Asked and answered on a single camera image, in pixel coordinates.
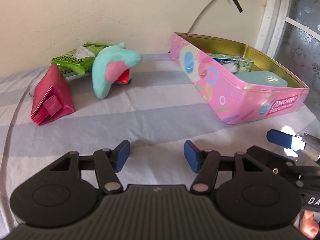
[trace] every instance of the pink plush ear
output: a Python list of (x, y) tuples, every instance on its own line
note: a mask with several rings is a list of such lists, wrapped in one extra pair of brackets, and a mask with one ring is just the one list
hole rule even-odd
[(125, 61), (110, 62), (106, 68), (105, 80), (113, 84), (127, 69)]

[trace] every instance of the white door frame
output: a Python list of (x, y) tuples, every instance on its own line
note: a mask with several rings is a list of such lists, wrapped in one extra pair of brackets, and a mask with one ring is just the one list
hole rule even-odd
[(274, 58), (283, 36), (285, 23), (289, 23), (320, 41), (320, 35), (307, 26), (288, 17), (291, 0), (267, 0), (255, 48)]

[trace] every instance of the blue circle print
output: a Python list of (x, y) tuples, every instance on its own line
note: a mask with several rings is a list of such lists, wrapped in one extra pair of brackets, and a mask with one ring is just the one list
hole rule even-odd
[[(210, 79), (210, 72), (214, 72), (214, 79)], [(207, 81), (210, 85), (214, 85), (218, 81), (218, 71), (216, 70), (215, 67), (209, 67), (207, 70)]]
[(190, 51), (188, 51), (184, 55), (184, 68), (188, 74), (190, 74), (193, 71), (193, 66), (195, 65), (194, 60), (193, 60), (193, 55)]
[(270, 104), (263, 105), (259, 110), (259, 115), (265, 114), (269, 109)]

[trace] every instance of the cream wall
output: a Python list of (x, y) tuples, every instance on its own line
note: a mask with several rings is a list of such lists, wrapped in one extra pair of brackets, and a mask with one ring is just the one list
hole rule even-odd
[[(254, 45), (266, 0), (216, 0), (194, 33)], [(0, 0), (0, 76), (47, 65), (86, 43), (126, 42), (142, 53), (169, 51), (210, 0)]]

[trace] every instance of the wallet strap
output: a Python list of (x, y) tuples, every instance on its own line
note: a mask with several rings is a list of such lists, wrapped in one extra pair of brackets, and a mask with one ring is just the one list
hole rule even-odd
[(55, 94), (46, 99), (43, 105), (50, 116), (54, 116), (63, 107)]

